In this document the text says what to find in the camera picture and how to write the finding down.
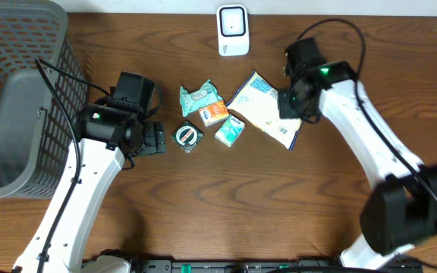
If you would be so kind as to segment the green Zam-Buk ointment tin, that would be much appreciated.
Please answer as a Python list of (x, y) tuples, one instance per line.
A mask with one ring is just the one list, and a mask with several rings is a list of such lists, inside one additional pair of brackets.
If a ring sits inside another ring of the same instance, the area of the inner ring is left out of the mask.
[(189, 121), (185, 121), (171, 135), (171, 139), (186, 153), (191, 153), (203, 137), (204, 133)]

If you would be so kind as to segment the white blue snack bag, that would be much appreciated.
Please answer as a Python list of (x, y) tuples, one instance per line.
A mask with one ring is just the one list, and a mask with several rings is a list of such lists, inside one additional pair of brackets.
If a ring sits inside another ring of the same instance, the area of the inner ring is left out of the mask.
[(279, 117), (278, 91), (256, 70), (252, 70), (226, 106), (279, 141), (286, 149), (294, 148), (302, 120)]

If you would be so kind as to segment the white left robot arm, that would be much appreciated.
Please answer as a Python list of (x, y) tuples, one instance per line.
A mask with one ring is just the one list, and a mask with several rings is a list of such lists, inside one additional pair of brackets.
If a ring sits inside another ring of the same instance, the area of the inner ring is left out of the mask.
[(112, 250), (83, 261), (85, 246), (112, 181), (139, 155), (165, 152), (150, 79), (121, 73), (111, 94), (86, 104), (73, 119), (74, 141), (49, 207), (13, 272), (132, 272), (136, 262)]

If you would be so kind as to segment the teal Kleenex tissue pack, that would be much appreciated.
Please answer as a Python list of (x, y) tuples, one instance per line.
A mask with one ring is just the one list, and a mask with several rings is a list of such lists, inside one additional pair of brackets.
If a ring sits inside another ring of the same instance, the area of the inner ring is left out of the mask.
[(215, 133), (215, 138), (227, 147), (232, 147), (244, 129), (245, 123), (235, 116), (230, 115)]

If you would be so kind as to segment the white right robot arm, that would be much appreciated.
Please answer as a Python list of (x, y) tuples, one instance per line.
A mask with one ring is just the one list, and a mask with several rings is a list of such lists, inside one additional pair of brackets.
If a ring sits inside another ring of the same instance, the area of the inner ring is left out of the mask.
[(361, 234), (342, 252), (344, 267), (381, 269), (437, 235), (437, 164), (427, 166), (382, 119), (346, 61), (327, 62), (313, 37), (285, 49), (291, 86), (278, 95), (279, 116), (315, 124), (327, 118), (360, 162), (373, 192), (360, 214)]

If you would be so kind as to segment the teal wet wipes pack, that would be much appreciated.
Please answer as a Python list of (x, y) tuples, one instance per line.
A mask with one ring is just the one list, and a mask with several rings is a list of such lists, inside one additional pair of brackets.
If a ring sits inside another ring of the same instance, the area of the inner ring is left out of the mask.
[(180, 86), (179, 95), (182, 115), (184, 117), (187, 117), (202, 107), (223, 100), (211, 79), (208, 79), (193, 93), (189, 93), (183, 86)]

